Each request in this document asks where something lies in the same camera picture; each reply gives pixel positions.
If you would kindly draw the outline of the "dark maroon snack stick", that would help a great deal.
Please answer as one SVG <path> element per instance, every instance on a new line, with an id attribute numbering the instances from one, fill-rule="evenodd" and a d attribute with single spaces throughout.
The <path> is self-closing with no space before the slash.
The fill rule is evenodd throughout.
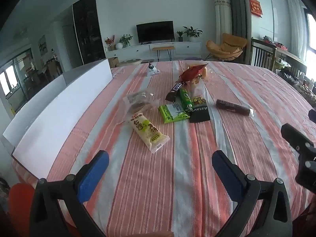
<path id="1" fill-rule="evenodd" d="M 217 99 L 217 101 L 215 102 L 215 106 L 219 109 L 238 113 L 243 116 L 253 117 L 253 114 L 254 114 L 253 109 L 250 109 L 242 105 L 230 103 L 224 100 Z"/>

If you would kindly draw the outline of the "black Astick snack bag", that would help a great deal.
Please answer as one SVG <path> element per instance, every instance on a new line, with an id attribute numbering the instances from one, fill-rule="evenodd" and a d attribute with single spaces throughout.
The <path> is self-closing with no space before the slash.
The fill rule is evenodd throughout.
<path id="1" fill-rule="evenodd" d="M 201 96 L 192 99 L 192 111 L 190 112 L 190 123 L 210 121 L 210 115 L 206 100 Z"/>

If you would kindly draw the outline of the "green candy tube pack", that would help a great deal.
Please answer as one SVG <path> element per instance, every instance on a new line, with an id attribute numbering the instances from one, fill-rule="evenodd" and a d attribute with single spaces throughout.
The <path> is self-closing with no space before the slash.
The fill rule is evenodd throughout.
<path id="1" fill-rule="evenodd" d="M 181 88 L 179 89 L 179 97 L 181 99 L 182 107 L 184 111 L 190 115 L 193 111 L 193 104 L 191 102 L 191 98 L 189 97 L 189 93 L 186 89 Z"/>

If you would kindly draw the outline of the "green wafer snack pack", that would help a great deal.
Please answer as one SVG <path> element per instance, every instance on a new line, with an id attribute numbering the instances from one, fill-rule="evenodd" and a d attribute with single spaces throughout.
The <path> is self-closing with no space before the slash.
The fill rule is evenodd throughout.
<path id="1" fill-rule="evenodd" d="M 179 103 L 161 105 L 158 107 L 158 111 L 165 124 L 190 118 L 189 114 L 185 112 Z"/>

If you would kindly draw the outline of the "yellow rice cracker pack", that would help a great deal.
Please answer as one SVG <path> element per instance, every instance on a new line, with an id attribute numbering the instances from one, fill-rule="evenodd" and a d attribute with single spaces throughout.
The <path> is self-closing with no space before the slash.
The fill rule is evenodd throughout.
<path id="1" fill-rule="evenodd" d="M 128 122 L 151 153 L 156 153 L 170 140 L 168 135 L 159 131 L 141 112 L 135 113 Z"/>

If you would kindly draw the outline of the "bagged bread loaf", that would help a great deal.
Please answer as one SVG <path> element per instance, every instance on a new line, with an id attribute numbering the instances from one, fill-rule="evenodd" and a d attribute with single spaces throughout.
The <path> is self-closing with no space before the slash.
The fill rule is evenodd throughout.
<path id="1" fill-rule="evenodd" d="M 208 77 L 208 64 L 205 65 L 205 67 L 198 73 L 198 75 L 191 81 L 187 82 L 186 89 L 189 92 L 189 96 L 191 100 L 193 100 L 195 97 L 206 97 L 206 86 L 205 86 L 205 80 L 207 80 Z"/>

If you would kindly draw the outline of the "dark brown chocolate bar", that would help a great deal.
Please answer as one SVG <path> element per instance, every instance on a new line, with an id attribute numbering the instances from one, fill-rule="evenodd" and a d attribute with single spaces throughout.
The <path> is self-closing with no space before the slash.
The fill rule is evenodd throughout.
<path id="1" fill-rule="evenodd" d="M 166 95 L 166 100 L 169 102 L 174 102 L 176 100 L 177 93 L 179 89 L 183 86 L 184 82 L 176 82 L 171 91 Z"/>

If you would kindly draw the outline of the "red cone snack pack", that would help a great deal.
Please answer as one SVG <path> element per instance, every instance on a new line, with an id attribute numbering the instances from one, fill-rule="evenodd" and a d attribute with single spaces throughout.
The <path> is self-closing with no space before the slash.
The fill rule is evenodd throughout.
<path id="1" fill-rule="evenodd" d="M 177 82 L 189 82 L 198 77 L 206 77 L 207 75 L 207 64 L 200 64 L 190 66 L 186 71 L 184 71 L 178 78 Z"/>

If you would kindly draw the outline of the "clear bag brown hawthorn strips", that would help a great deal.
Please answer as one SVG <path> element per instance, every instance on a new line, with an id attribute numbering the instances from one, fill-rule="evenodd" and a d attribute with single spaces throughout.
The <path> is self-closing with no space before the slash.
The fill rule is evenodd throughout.
<path id="1" fill-rule="evenodd" d="M 123 98 L 124 109 L 127 116 L 137 112 L 144 112 L 159 105 L 160 99 L 154 97 L 152 88 L 142 89 Z"/>

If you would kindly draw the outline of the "orange lounge chair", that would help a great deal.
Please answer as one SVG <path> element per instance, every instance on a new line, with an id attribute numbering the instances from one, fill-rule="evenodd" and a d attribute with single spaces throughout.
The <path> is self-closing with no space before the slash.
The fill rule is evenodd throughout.
<path id="1" fill-rule="evenodd" d="M 211 40 L 206 43 L 209 55 L 221 61 L 232 61 L 238 58 L 247 45 L 247 40 L 231 34 L 222 34 L 222 43 L 217 45 Z"/>

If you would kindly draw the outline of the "white triangular snack pouch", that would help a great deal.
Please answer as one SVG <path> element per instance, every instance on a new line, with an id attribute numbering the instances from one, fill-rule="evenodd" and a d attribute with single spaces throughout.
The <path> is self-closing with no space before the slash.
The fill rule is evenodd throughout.
<path id="1" fill-rule="evenodd" d="M 148 64 L 147 76 L 157 75 L 159 73 L 160 73 L 160 70 L 158 70 L 154 64 L 152 63 Z"/>

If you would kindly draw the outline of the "small wooden side table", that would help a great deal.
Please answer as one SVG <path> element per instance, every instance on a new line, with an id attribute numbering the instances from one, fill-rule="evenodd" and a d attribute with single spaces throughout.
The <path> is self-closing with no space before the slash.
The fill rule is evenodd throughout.
<path id="1" fill-rule="evenodd" d="M 175 50 L 175 47 L 173 45 L 171 46 L 163 46 L 163 47 L 153 47 L 152 51 L 156 52 L 157 61 L 160 61 L 160 52 L 166 51 L 168 54 L 169 60 L 172 60 L 172 52 Z"/>

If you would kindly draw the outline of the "white tv cabinet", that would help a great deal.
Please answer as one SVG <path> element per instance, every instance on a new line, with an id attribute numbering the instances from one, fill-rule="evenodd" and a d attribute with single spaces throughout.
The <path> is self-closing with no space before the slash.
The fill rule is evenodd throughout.
<path id="1" fill-rule="evenodd" d="M 154 44 L 133 45 L 122 49 L 107 51 L 106 58 L 118 58 L 119 62 L 126 60 L 184 60 L 201 57 L 200 42 L 165 42 Z"/>

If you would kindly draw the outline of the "black flat television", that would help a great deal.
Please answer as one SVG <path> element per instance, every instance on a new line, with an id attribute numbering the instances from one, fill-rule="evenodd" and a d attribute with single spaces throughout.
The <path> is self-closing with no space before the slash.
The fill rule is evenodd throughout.
<path id="1" fill-rule="evenodd" d="M 172 41 L 175 39 L 173 21 L 137 24 L 136 28 L 139 43 Z"/>

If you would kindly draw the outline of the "white vase with flowers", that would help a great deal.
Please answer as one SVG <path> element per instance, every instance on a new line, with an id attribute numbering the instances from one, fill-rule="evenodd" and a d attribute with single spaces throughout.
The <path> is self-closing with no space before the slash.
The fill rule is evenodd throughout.
<path id="1" fill-rule="evenodd" d="M 130 41 L 133 39 L 131 34 L 124 34 L 120 37 L 118 43 L 116 44 L 116 49 L 123 49 L 126 47 L 130 47 Z"/>

